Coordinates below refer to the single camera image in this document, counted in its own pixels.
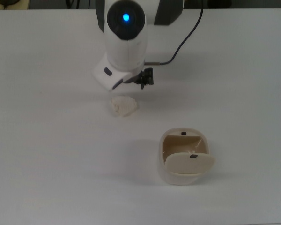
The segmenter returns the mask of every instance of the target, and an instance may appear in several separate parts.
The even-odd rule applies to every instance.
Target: small container
[[[168,130],[159,144],[161,176],[170,184],[189,185],[214,165],[205,136],[191,128]]]

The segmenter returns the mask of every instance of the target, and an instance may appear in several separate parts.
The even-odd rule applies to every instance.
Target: white table
[[[148,60],[168,60],[198,16],[150,27]],[[0,225],[281,223],[281,9],[205,10],[144,90],[90,75],[103,37],[92,10],[0,11]],[[139,110],[114,116],[119,94]],[[217,158],[192,186],[156,169],[175,127]]]

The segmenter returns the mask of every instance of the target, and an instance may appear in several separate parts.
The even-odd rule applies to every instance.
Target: open lid
[[[209,154],[179,152],[166,158],[165,168],[172,173],[199,174],[210,170],[214,162],[215,158]]]

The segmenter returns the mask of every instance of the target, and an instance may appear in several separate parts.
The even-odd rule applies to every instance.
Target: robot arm
[[[121,83],[153,84],[153,70],[142,71],[147,25],[170,25],[183,6],[184,0],[96,0],[106,53],[93,76],[109,91]]]

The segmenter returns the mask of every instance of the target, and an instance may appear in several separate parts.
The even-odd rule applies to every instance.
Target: black cable
[[[179,52],[180,48],[182,47],[182,45],[188,40],[188,38],[192,35],[192,33],[195,31],[195,29],[197,28],[197,26],[200,23],[200,20],[201,20],[202,15],[203,15],[203,8],[204,8],[203,7],[203,0],[201,0],[201,3],[202,3],[201,12],[200,12],[200,16],[198,18],[198,21],[197,21],[196,25],[194,26],[192,31],[186,36],[186,38],[183,40],[183,42],[179,45],[179,47],[176,50],[176,52],[174,53],[173,57],[169,61],[167,61],[167,62],[145,62],[145,66],[162,66],[162,65],[167,65],[167,64],[171,63],[174,60],[174,58],[178,54],[178,52]]]
[[[79,9],[79,3],[80,3],[80,0],[77,0],[76,9]]]

